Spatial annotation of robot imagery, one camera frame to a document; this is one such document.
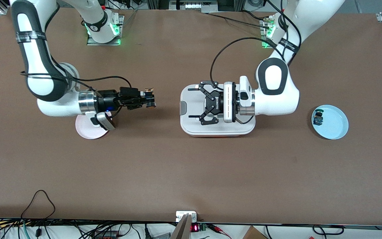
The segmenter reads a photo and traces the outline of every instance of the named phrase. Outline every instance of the brown table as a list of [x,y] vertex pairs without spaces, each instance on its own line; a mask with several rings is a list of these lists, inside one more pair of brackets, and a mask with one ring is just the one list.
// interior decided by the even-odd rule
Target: brown table
[[[38,110],[19,75],[11,17],[1,16],[0,217],[20,216],[44,189],[54,218],[172,221],[176,210],[195,210],[216,222],[382,225],[382,23],[375,15],[335,15],[312,34],[290,67],[301,94],[296,112],[258,116],[253,132],[237,138],[188,136],[179,95],[208,79],[222,47],[259,37],[259,29],[193,11],[139,11],[121,46],[94,47],[85,46],[79,23],[74,9],[55,16],[47,31],[54,58],[83,78],[121,75],[134,87],[154,87],[158,107],[121,112],[116,130],[82,139],[75,118]],[[214,79],[252,79],[270,53],[259,41],[236,43],[217,61]],[[347,114],[344,138],[313,132],[309,115],[322,104]],[[41,195],[26,216],[49,211]]]

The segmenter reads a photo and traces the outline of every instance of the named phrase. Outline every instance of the electronic device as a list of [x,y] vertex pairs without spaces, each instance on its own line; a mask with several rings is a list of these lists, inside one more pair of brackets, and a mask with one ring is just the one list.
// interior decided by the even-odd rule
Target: electronic device
[[[343,2],[288,0],[284,13],[273,5],[278,13],[267,19],[274,19],[275,25],[282,30],[276,28],[267,36],[277,45],[273,46],[271,56],[256,68],[258,88],[252,88],[246,76],[240,77],[239,84],[226,82],[221,85],[212,79],[212,75],[210,81],[202,80],[198,85],[185,87],[180,98],[182,129],[191,136],[238,136],[253,130],[256,115],[293,113],[298,106],[300,92],[291,79],[288,65],[301,43],[325,24]],[[241,38],[226,47],[245,39],[256,38]]]
[[[94,41],[108,43],[119,35],[118,13],[103,10],[97,0],[65,2],[79,12]],[[26,76],[27,87],[37,98],[42,113],[54,117],[85,115],[91,127],[113,130],[112,116],[105,112],[118,111],[122,107],[132,110],[142,105],[147,105],[147,108],[156,106],[152,88],[139,91],[132,88],[125,78],[115,77],[125,80],[129,87],[120,87],[119,91],[98,91],[84,81],[113,77],[82,80],[73,65],[53,59],[45,30],[59,9],[56,0],[10,0],[10,4],[16,40],[26,68],[22,74]],[[81,90],[81,85],[88,90]]]

